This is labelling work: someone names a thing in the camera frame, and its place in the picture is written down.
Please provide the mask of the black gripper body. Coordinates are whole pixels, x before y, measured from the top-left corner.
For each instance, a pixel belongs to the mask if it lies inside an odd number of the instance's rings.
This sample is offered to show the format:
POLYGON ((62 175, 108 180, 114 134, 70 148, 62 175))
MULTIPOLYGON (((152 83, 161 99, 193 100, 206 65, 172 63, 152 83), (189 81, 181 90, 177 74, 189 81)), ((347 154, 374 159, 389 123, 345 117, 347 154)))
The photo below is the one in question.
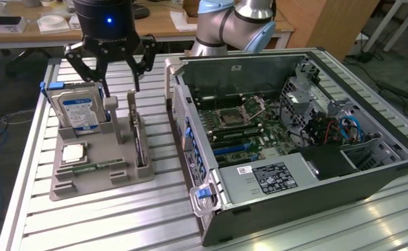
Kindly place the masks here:
POLYGON ((124 60, 126 37, 134 35, 132 1, 74 1, 82 39, 97 39, 109 50, 109 62, 124 60))

